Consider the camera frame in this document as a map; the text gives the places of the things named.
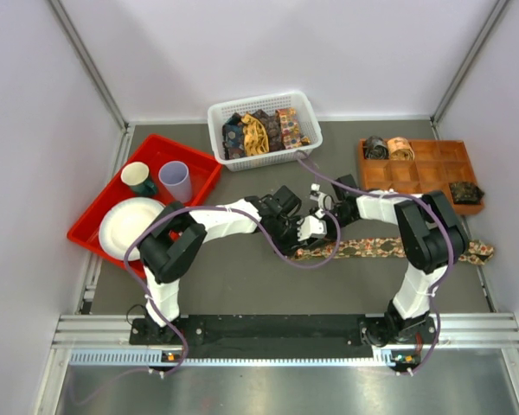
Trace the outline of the floral patterned tie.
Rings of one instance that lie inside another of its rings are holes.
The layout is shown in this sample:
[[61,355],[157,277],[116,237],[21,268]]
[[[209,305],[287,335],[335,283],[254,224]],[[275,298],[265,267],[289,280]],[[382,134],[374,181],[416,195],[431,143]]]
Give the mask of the floral patterned tie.
[[[340,242],[339,246],[329,244],[315,249],[298,249],[293,260],[326,259],[336,252],[336,259],[347,258],[400,258],[406,252],[400,237],[349,239]],[[460,255],[459,261],[471,265],[486,265],[495,254],[495,247],[479,239],[471,240],[466,251]]]

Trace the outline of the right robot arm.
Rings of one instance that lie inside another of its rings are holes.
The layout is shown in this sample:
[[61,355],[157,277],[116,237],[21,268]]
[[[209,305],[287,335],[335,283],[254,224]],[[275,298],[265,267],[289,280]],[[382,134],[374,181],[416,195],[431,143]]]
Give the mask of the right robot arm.
[[400,231],[407,259],[404,279],[384,317],[367,322],[364,335],[375,346],[406,342],[426,323],[440,280],[467,249],[466,232],[440,190],[425,194],[362,191],[351,175],[331,185],[338,200],[333,214],[342,227],[357,220],[378,220]]

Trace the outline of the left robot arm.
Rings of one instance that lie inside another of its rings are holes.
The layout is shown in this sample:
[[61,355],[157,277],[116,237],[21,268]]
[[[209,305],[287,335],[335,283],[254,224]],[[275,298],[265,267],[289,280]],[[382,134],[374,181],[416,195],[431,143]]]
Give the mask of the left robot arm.
[[312,186],[311,199],[317,206],[304,217],[297,214],[301,200],[286,186],[273,195],[248,196],[220,205],[217,210],[192,210],[161,223],[183,205],[175,201],[164,208],[152,222],[155,229],[137,244],[150,292],[145,309],[151,335],[163,343],[178,335],[179,282],[203,244],[266,230],[277,250],[290,257],[300,249],[324,242],[331,223],[324,218],[324,212],[333,208],[334,201],[318,185]]

